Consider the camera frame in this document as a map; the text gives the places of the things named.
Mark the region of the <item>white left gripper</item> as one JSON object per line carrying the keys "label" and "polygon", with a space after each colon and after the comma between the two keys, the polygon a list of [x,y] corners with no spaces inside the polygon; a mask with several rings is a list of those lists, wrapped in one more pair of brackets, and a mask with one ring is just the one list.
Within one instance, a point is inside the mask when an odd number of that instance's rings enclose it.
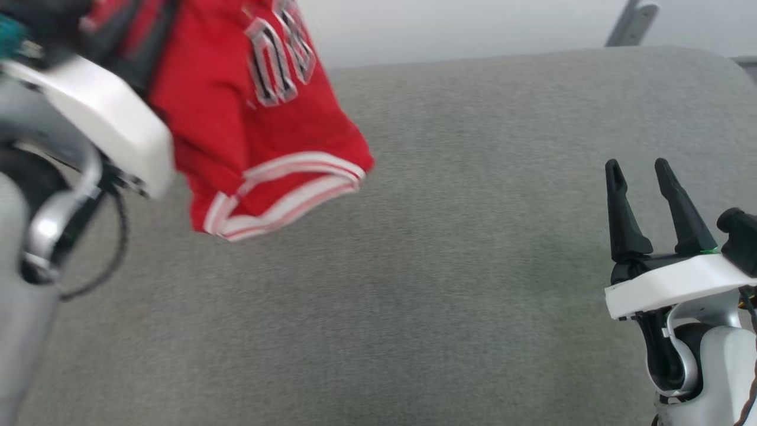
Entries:
{"label": "white left gripper", "polygon": [[40,86],[65,119],[135,178],[144,197],[160,199],[170,189],[176,174],[170,130],[119,76],[81,56],[47,70],[3,60],[2,69]]}

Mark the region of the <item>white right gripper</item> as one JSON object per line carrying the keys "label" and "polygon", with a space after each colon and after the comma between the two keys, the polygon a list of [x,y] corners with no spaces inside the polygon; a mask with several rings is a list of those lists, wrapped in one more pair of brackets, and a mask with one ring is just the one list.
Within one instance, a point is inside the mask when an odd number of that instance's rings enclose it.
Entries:
{"label": "white right gripper", "polygon": [[[749,277],[721,253],[702,254],[717,250],[708,226],[668,160],[659,157],[655,173],[678,239],[674,251],[681,256],[701,255],[605,288],[607,310],[614,320],[756,283],[756,278]],[[651,254],[654,248],[636,222],[627,199],[627,181],[616,159],[606,162],[605,174],[611,258],[616,263],[625,263]]]}

